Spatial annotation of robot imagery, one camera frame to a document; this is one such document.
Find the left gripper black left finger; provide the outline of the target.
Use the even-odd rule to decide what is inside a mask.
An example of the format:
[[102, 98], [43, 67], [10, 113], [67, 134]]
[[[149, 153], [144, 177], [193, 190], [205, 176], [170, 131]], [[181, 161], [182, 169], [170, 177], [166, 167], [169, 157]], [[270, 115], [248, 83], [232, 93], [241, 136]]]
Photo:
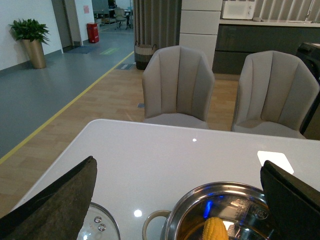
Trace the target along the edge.
[[97, 178], [89, 156], [30, 200], [0, 219], [2, 240], [75, 240]]

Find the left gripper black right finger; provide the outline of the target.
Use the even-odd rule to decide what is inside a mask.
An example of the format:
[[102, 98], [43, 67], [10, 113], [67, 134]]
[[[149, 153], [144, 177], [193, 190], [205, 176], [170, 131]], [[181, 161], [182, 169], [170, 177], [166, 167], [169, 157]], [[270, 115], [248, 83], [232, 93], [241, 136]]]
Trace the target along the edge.
[[266, 203], [284, 240], [320, 238], [320, 192], [275, 163], [260, 169]]

